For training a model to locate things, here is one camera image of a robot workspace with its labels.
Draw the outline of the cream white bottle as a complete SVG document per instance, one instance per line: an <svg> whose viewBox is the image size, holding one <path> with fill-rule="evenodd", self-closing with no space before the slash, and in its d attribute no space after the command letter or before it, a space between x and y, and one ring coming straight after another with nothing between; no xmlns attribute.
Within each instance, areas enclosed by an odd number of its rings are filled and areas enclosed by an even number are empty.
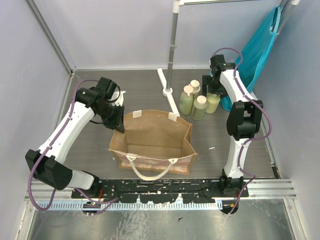
<svg viewBox="0 0 320 240"><path fill-rule="evenodd" d="M200 94L200 91L201 91L201 85L200 85L200 82L198 80L192 80L189 84L192 88L193 88L193 91L192 91L192 96L193 96L193 99L195 100L199 94Z"/></svg>

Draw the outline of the green pump bottle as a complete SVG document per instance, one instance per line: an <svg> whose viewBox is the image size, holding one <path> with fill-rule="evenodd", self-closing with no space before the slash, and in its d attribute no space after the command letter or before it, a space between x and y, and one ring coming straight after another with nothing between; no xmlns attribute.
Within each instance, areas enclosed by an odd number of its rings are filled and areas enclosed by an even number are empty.
<svg viewBox="0 0 320 240"><path fill-rule="evenodd" d="M217 110L221 97L217 94L207 93L206 100L207 106L205 112L207 114L213 114Z"/></svg>

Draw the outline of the green bottle flip cap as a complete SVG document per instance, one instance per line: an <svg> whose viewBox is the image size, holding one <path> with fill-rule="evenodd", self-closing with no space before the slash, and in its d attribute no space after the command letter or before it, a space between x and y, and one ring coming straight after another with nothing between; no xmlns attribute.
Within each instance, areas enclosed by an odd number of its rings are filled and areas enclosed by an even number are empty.
<svg viewBox="0 0 320 240"><path fill-rule="evenodd" d="M193 87L186 85L180 95L179 110L183 115L189 115L193 106Z"/></svg>

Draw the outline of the green bottle beige round cap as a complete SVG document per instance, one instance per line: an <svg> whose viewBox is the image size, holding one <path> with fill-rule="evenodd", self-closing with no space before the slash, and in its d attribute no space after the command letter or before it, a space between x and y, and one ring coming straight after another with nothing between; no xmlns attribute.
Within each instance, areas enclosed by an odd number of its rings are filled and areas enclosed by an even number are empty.
<svg viewBox="0 0 320 240"><path fill-rule="evenodd" d="M195 121L200 121L205 115L207 105L207 98L199 95L193 102L191 118Z"/></svg>

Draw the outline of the brown canvas tote bag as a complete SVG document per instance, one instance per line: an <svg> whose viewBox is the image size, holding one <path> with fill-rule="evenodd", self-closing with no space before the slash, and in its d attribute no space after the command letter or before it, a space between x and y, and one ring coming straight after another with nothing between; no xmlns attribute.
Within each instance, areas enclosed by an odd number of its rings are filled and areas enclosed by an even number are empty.
<svg viewBox="0 0 320 240"><path fill-rule="evenodd" d="M193 125L172 112L137 110L126 114L124 132L113 132L109 151L119 167L142 180L167 173L189 175L198 154L191 145Z"/></svg>

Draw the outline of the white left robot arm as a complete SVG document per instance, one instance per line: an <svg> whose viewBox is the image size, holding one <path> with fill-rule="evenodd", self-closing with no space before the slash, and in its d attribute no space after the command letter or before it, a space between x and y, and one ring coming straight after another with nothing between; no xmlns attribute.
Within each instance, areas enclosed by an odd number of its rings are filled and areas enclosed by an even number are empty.
<svg viewBox="0 0 320 240"><path fill-rule="evenodd" d="M64 165L68 152L83 128L96 115L110 130L124 132L124 93L92 87L81 88L73 96L67 114L38 150L30 149L25 159L30 179L36 179L55 190L80 189L95 198L101 189L100 179L89 172L72 170Z"/></svg>

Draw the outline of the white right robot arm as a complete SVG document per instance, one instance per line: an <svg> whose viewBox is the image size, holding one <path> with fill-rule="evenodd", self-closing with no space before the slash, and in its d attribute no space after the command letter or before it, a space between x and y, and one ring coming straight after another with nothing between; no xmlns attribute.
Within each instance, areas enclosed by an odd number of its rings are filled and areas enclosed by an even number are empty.
<svg viewBox="0 0 320 240"><path fill-rule="evenodd" d="M255 100L240 80L236 64L222 54L210 58L211 73L202 76L201 94L229 97L231 110L226 121L230 136L227 163L219 177L218 190L225 197L238 193L244 185L245 159L252 140L260 130L263 103Z"/></svg>

